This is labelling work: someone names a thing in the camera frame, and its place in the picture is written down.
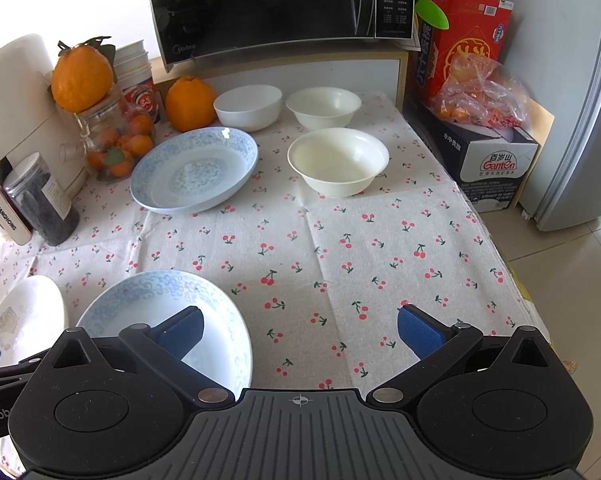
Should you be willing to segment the blue patterned plate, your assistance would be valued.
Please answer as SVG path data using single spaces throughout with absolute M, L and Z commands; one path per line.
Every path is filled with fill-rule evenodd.
M 160 143 L 132 171 L 130 194 L 157 214 L 202 212 L 237 193 L 259 159 L 255 139 L 229 127 L 181 133 Z
M 240 396 L 253 376 L 250 334 L 229 296 L 200 276 L 160 270 L 125 278 L 102 292 L 78 325 L 92 337 L 116 336 L 134 323 L 155 326 L 189 306 L 203 312 L 204 332 L 182 362 Z

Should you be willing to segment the cream bowl front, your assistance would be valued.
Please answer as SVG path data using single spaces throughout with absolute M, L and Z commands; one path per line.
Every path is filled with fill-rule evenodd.
M 342 198 L 366 190 L 389 164 L 389 151 L 376 136 L 351 128 L 304 133 L 287 150 L 294 171 L 315 192 Z

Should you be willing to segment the cream bowl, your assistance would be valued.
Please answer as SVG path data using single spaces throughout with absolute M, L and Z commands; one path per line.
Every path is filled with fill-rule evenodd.
M 298 90 L 286 100 L 287 108 L 299 124 L 308 131 L 346 127 L 360 110 L 358 94 L 333 87 L 315 87 Z
M 342 198 L 366 190 L 389 164 L 389 151 L 376 136 L 351 128 L 304 133 L 287 150 L 294 171 L 315 192 Z

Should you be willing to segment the white bowl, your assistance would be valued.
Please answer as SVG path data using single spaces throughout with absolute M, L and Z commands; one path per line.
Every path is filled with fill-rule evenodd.
M 214 107 L 223 126 L 256 132 L 279 118 L 283 93 L 268 84 L 234 88 L 218 96 Z

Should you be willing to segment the white plate at left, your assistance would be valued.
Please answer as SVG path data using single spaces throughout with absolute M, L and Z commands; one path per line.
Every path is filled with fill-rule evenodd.
M 64 299 L 50 278 L 33 275 L 0 304 L 0 366 L 49 349 L 69 326 Z

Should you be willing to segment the cherry print tablecloth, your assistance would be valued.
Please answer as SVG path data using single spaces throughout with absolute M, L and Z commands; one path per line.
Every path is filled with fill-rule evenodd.
M 284 113 L 256 140 L 244 188 L 198 214 L 155 214 L 127 181 L 89 181 L 80 226 L 58 247 L 0 240 L 0 302 L 24 278 L 52 278 L 68 317 L 143 271 L 201 275 L 231 297 L 250 331 L 257 387 L 370 390 L 413 353 L 397 335 L 401 304 L 441 322 L 509 335 L 540 316 L 519 291 L 460 188 L 384 94 L 363 96 L 352 127 L 389 149 L 359 196 L 329 198 L 288 165 L 301 127 Z

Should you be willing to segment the Ganten water carton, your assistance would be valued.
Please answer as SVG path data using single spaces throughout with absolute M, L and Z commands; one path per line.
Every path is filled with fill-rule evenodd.
M 498 211 L 514 204 L 539 151 L 527 131 L 445 122 L 415 101 L 407 101 L 403 112 L 477 211 Z

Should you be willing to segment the glass jar of tangerines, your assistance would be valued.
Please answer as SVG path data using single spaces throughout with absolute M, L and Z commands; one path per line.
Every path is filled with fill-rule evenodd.
M 155 146 L 154 119 L 143 107 L 128 102 L 117 84 L 77 118 L 82 140 L 79 154 L 100 181 L 130 177 Z

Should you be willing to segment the Changhong white box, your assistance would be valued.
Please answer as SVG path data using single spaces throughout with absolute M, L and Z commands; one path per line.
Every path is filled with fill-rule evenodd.
M 0 235 L 12 240 L 18 246 L 24 246 L 31 240 L 31 230 L 12 206 L 9 196 L 3 192 L 0 184 Z

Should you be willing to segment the orange on table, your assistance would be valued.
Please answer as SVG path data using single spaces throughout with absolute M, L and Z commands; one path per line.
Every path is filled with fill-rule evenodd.
M 180 77 L 169 88 L 165 98 L 165 110 L 171 126 L 179 132 L 209 126 L 217 118 L 216 97 L 212 86 L 201 78 Z

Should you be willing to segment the red instant noodle cup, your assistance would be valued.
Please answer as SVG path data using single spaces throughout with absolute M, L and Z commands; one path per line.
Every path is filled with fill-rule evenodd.
M 159 103 L 154 82 L 151 79 L 145 79 L 138 84 L 123 88 L 122 94 L 129 103 L 142 107 L 153 119 L 153 122 L 159 122 Z

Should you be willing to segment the plastic bag of oranges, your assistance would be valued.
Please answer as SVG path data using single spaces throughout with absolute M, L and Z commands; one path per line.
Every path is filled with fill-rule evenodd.
M 528 100 L 521 81 L 499 62 L 475 53 L 457 53 L 430 109 L 447 122 L 513 128 L 528 124 Z

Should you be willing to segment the wooden shelf under microwave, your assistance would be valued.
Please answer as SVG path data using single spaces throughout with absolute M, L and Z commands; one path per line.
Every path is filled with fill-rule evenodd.
M 151 60 L 156 88 L 166 93 L 178 78 L 195 75 L 221 94 L 250 84 L 270 84 L 285 96 L 303 88 L 338 87 L 355 93 L 386 94 L 397 108 L 404 101 L 407 51 L 390 42 L 335 41 L 280 44 L 214 54 L 166 70 Z

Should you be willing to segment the stack of paper cups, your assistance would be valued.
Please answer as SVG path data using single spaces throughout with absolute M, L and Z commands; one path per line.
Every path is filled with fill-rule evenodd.
M 116 50 L 114 57 L 114 71 L 119 87 L 127 89 L 137 81 L 140 76 L 151 69 L 148 62 L 148 51 L 144 48 L 143 40 L 127 44 Z

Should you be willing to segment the orange on jar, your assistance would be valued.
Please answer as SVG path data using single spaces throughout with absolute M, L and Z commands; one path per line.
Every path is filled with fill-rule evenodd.
M 116 80 L 116 47 L 110 36 L 93 37 L 69 47 L 58 42 L 58 62 L 50 83 L 53 99 L 69 113 L 81 113 L 105 98 Z

